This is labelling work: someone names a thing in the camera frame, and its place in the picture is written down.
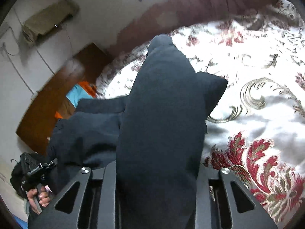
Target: screw head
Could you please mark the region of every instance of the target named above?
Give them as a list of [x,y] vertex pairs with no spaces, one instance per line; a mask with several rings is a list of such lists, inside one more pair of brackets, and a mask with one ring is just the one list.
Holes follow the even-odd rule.
[[83,168],[80,169],[80,172],[81,172],[82,174],[87,174],[89,171],[90,171],[90,168],[89,168],[89,167],[83,167]]
[[230,170],[227,167],[222,168],[221,171],[222,171],[223,174],[229,174],[230,173]]

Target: floral bedspread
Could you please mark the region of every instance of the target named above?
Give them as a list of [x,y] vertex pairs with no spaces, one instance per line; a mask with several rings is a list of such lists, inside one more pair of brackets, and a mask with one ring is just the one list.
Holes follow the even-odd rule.
[[[202,163],[228,167],[283,228],[305,197],[305,26],[293,4],[170,33],[196,72],[228,80],[207,119]],[[100,98],[129,94],[149,42],[97,79]]]

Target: red floral pattern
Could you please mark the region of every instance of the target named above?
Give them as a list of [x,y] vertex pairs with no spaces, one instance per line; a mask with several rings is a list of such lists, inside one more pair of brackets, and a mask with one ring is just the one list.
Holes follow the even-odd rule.
[[298,72],[298,75],[295,77],[296,77],[296,79],[295,79],[296,83],[305,91],[305,79],[304,79],[304,76],[302,75],[302,73]]
[[204,165],[231,169],[278,223],[300,206],[301,198],[305,196],[305,178],[293,167],[280,163],[280,154],[274,154],[272,146],[272,140],[260,139],[246,147],[246,139],[239,132],[229,140],[226,151],[213,146]]
[[221,39],[218,42],[217,40],[215,41],[218,45],[225,43],[226,46],[233,46],[233,42],[244,43],[244,36],[240,31],[236,30],[232,20],[220,23],[215,28],[221,30]]
[[186,45],[187,46],[192,46],[192,45],[194,46],[194,45],[197,45],[198,43],[199,43],[199,40],[196,37],[190,35],[188,37],[188,42],[186,43]]
[[271,23],[281,29],[290,31],[290,25],[288,25],[287,23],[284,23],[279,20],[271,21]]
[[142,64],[140,64],[140,63],[135,63],[130,69],[132,70],[132,71],[136,71],[136,72],[139,72],[139,70],[141,69],[141,66],[142,66]]

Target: brown wooden furniture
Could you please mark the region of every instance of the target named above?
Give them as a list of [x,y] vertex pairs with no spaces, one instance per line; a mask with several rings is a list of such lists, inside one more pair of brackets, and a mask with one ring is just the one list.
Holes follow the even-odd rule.
[[69,60],[42,88],[25,112],[16,134],[33,150],[45,154],[47,137],[56,124],[55,112],[79,81],[95,83],[111,58],[90,44]]

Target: white wall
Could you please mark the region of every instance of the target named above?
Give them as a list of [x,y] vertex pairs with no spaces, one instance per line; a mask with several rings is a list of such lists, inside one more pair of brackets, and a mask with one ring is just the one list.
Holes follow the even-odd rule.
[[116,35],[155,3],[167,0],[73,0],[80,6],[77,20],[101,48],[116,43]]
[[[56,1],[17,0],[4,20],[11,29],[0,38],[0,194],[10,211],[25,221],[23,201],[10,185],[10,173],[16,163],[10,159],[18,161],[21,153],[32,150],[15,131],[31,103],[32,93],[39,91],[67,59],[91,42],[71,20],[39,45],[26,45],[22,23]],[[3,43],[13,56],[7,55]]]
[[19,160],[21,153],[31,151],[15,131],[31,102],[32,93],[39,91],[53,73],[85,45],[95,42],[106,48],[114,44],[116,35],[133,19],[153,4],[166,0],[74,0],[80,6],[79,14],[65,22],[62,30],[29,48],[23,41],[22,23],[57,1],[17,0],[5,19],[12,30],[0,38],[0,46],[5,43],[7,51],[14,55],[8,56],[0,48],[0,194],[10,211],[21,219],[25,219],[22,201],[9,184],[15,164],[10,159]]

